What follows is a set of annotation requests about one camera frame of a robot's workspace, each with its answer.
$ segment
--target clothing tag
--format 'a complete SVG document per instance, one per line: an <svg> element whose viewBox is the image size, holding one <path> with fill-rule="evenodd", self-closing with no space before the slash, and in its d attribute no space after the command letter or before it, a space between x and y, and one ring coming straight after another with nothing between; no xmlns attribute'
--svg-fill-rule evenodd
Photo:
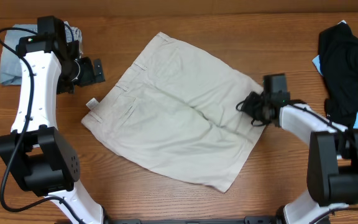
<svg viewBox="0 0 358 224"><path fill-rule="evenodd" d="M97 106L99 104L99 102L95 99L92 98L91 100L89 100L89 102L86 103L86 106L92 110L93 108L95 108L95 106Z"/></svg>

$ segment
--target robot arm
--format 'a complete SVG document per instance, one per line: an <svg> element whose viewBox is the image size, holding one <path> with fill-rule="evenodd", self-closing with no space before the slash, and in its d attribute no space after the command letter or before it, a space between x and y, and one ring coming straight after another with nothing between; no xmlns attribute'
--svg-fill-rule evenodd
<svg viewBox="0 0 358 224"><path fill-rule="evenodd" d="M347 127L315 113L306 103L291 100L284 74L265 76L264 92L261 95L252 92L242 102L240 111L262 124L273 123L293 133L310 147L308 190L284 206L280 216L246 217L246 221L316 223L332 210L358 203L358 151L337 133L345 132L358 148L358 129L348 131ZM351 165L339 167L337 160L342 158L351 160Z"/></svg>
<svg viewBox="0 0 358 224"><path fill-rule="evenodd" d="M22 190L31 190L45 198L62 198L84 223L108 223L103 207L91 198L80 181L78 156L58 132L55 114L57 94L73 93L74 85L102 82L103 73L98 72L99 76L96 76L90 60L79 58L78 41L67 45L61 20L39 18L38 31L40 35L23 37L17 46L17 53L28 61L34 74L34 100L29 125L21 142L22 150L15 157L11 174ZM24 127L29 105L30 76L22 60L21 67L22 85L17 116L11 134L0 136L0 156L6 164ZM40 147L43 154L28 156L26 153L35 147ZM78 223L63 203L52 202L72 223Z"/></svg>

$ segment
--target wooden table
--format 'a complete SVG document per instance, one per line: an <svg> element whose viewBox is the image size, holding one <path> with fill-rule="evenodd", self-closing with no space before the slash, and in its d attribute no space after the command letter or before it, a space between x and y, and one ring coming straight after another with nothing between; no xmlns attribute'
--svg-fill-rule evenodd
<svg viewBox="0 0 358 224"><path fill-rule="evenodd" d="M154 174L107 150L81 124L85 103L101 100L158 32L184 40L262 83L263 75L285 72L292 98L319 113L327 91L311 60L318 34L345 19L358 37L358 13L249 14L195 17L67 19L83 33L85 55L101 58L106 82L57 96L60 132L77 150L81 181L113 218L144 220L242 218L274 214L306 189L308 146L269 126L232 187L222 194ZM0 28L29 20L0 20ZM0 135L9 134L19 102L19 86L0 85ZM0 158L0 184L6 166ZM37 200L10 177L6 200L13 207ZM0 206L0 223L52 223L65 216L48 202L21 213ZM340 212L333 223L358 223L358 212Z"/></svg>

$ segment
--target khaki pants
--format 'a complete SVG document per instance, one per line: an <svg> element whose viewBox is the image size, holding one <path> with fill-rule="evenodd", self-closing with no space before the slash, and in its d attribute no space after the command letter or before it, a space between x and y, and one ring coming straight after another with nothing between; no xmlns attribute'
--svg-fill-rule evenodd
<svg viewBox="0 0 358 224"><path fill-rule="evenodd" d="M148 170L225 192L264 127L236 111L248 76L157 34L82 123L108 149Z"/></svg>

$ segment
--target folded blue jeans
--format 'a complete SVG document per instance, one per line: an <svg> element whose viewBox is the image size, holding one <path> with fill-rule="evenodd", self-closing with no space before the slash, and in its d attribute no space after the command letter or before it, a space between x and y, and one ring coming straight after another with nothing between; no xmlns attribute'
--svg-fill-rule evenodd
<svg viewBox="0 0 358 224"><path fill-rule="evenodd" d="M37 25L35 24L16 24L13 27L25 28L37 32ZM66 40L71 42L71 33L66 29ZM82 34L77 27L71 27L74 40L80 41L80 55L82 55ZM12 49L16 49L16 45L19 43L21 37L33 35L29 32L21 30L8 30L5 35L5 44ZM2 85L20 85L22 83L22 69L19 62L19 58L10 52L5 47L2 48L1 63L0 63L0 84Z"/></svg>

